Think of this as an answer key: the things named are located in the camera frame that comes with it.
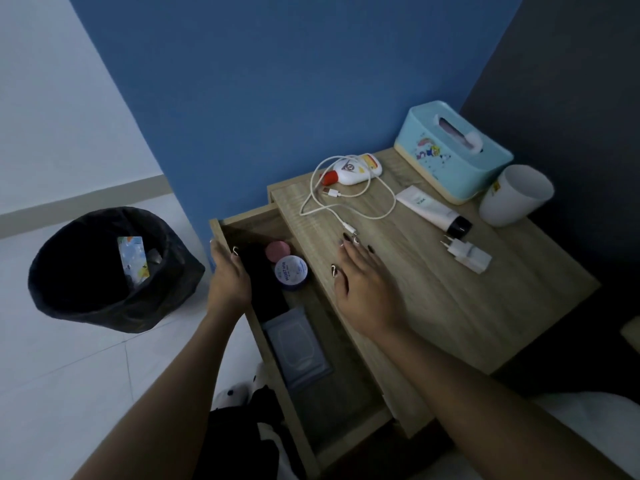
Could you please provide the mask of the person's right forearm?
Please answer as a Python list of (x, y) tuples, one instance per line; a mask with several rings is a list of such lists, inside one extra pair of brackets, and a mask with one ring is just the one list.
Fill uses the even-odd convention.
[(632, 480), (548, 412), (411, 329), (372, 339), (484, 480)]

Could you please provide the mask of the wooden drawer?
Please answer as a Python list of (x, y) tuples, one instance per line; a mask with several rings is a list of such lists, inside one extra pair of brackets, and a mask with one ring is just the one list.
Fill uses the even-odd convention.
[[(312, 266), (317, 257), (329, 257), (342, 231), (331, 227), (313, 231), (312, 237), (329, 238), (329, 248), (319, 254), (307, 252), (276, 203), (228, 219), (212, 219), (209, 225), (215, 240), (229, 250), (239, 248), (252, 277), (252, 307), (246, 317), (295, 447), (292, 460), (300, 468), (297, 474), (320, 478), (332, 464), (391, 420), (379, 388), (324, 289), (324, 284), (332, 284), (329, 265), (320, 264), (316, 269)], [(277, 281), (274, 264), (264, 252), (272, 241), (286, 241), (292, 254), (306, 261), (308, 280), (299, 289), (284, 290)], [(290, 391), (261, 325), (297, 306), (304, 307), (333, 372), (306, 388)]]

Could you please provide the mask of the white plastic cup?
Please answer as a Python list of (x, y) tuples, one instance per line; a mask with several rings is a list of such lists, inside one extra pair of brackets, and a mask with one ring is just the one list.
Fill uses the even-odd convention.
[(528, 165), (507, 166), (485, 193), (479, 216), (492, 227), (501, 228), (528, 217), (553, 198), (553, 183)]

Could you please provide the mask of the light blue tissue box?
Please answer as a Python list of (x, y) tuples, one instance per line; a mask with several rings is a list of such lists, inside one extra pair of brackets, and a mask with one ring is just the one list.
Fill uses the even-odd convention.
[[(483, 138), (483, 151), (471, 154), (438, 126), (441, 117), (463, 134), (471, 131)], [(409, 109), (394, 142), (406, 160), (446, 201), (460, 205), (485, 191), (514, 156), (501, 144), (479, 131), (450, 105), (432, 101)]]

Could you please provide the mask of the person's left forearm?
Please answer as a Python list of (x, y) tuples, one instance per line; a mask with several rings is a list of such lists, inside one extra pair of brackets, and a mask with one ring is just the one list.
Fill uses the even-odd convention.
[(223, 354), (250, 300), (209, 307), (193, 336), (71, 480), (191, 480)]

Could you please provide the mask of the black trash bin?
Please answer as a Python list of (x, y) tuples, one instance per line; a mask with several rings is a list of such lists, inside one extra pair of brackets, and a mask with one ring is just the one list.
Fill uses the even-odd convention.
[[(132, 289), (117, 237), (141, 236), (150, 277)], [(205, 266), (154, 213), (113, 207), (65, 225), (37, 252), (28, 273), (36, 308), (54, 319), (123, 333), (153, 329), (196, 292)]]

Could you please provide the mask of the white tube with black cap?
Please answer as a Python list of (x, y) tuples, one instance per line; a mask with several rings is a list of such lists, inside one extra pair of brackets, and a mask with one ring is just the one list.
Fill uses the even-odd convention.
[(416, 186), (397, 193), (396, 201), (455, 239), (464, 238), (473, 227), (467, 218)]

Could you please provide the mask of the white charger plug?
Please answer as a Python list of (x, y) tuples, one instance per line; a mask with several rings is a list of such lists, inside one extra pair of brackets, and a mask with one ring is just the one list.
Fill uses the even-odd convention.
[(476, 274), (483, 274), (492, 261), (491, 255), (471, 242), (461, 241), (445, 235), (441, 244), (454, 256), (455, 261)]

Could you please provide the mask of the person's right hand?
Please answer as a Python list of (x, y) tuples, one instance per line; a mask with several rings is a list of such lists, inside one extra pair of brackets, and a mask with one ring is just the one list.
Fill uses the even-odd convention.
[(338, 309), (354, 330), (379, 344), (408, 330), (407, 312), (388, 268), (372, 248), (366, 249), (371, 254), (371, 268), (360, 269), (352, 261), (352, 237), (343, 234), (337, 248), (338, 263), (334, 265), (340, 266), (348, 278), (349, 304), (346, 310)]

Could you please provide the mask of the person's left hand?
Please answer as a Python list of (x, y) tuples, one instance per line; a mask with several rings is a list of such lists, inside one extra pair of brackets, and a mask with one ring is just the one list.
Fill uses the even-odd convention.
[(219, 241), (210, 242), (214, 272), (207, 297), (207, 316), (234, 327), (247, 311), (252, 299), (252, 286), (245, 285), (236, 275), (230, 252)]

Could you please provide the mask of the colourful printed packet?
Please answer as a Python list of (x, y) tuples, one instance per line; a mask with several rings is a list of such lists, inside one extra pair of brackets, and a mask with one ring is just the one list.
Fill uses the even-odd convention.
[(125, 279), (135, 289), (150, 277), (143, 238), (119, 236), (117, 245)]

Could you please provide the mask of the wooden nightstand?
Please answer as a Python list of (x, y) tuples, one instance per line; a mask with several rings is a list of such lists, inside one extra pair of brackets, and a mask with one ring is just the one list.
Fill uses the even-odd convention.
[[(414, 185), (444, 202), (395, 149), (376, 156), (383, 167), (382, 180), (394, 193)], [(337, 264), (344, 229), (326, 210), (299, 215), (311, 175), (269, 185), (268, 196), (336, 308), (330, 265)], [(444, 232), (402, 204), (381, 220), (363, 219), (344, 208), (335, 211), (357, 229), (359, 239), (373, 247), (396, 278), (412, 329), (491, 374), (579, 306), (600, 283), (530, 220), (492, 228), (479, 218), (475, 202), (457, 209), (473, 223), (464, 240), (492, 256), (483, 274), (455, 261), (441, 243)], [(371, 341), (348, 324), (345, 327), (404, 434), (410, 438), (425, 428), (433, 415), (415, 389)]]

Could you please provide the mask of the black and white spotted clothing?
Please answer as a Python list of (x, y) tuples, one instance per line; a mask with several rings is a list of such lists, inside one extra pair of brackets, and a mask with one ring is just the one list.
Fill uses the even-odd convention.
[(191, 480), (300, 480), (293, 453), (284, 414), (260, 363), (251, 382), (214, 398)]

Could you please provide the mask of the blue and white cream tin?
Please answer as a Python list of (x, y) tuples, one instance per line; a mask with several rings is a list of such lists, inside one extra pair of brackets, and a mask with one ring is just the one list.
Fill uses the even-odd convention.
[(295, 291), (308, 280), (308, 265), (301, 257), (288, 255), (277, 261), (274, 274), (284, 290)]

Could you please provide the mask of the white tissue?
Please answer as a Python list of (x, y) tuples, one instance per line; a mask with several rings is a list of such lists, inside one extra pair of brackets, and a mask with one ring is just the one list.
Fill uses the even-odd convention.
[(438, 126), (443, 129), (445, 133), (450, 135), (453, 140), (458, 142), (464, 148), (466, 148), (471, 154), (479, 154), (483, 151), (483, 138), (480, 133), (471, 131), (467, 134), (463, 134), (459, 129), (453, 126), (448, 120), (438, 117)]

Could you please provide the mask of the grey wet wipes pack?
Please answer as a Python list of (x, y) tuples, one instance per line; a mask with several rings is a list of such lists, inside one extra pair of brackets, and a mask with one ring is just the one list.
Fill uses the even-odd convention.
[(333, 372), (302, 306), (261, 325), (290, 391), (308, 387)]

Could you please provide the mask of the white bottle with red cap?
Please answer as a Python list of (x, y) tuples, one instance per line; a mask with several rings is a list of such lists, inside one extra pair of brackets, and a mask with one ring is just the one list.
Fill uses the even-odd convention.
[(356, 185), (370, 178), (377, 178), (383, 172), (380, 161), (372, 153), (342, 157), (321, 177), (324, 186), (333, 184)]

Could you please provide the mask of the pink round jar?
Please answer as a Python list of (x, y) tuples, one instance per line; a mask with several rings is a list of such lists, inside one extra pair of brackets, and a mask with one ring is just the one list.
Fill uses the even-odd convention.
[(291, 255), (291, 247), (286, 241), (272, 241), (265, 246), (265, 255), (272, 264)]

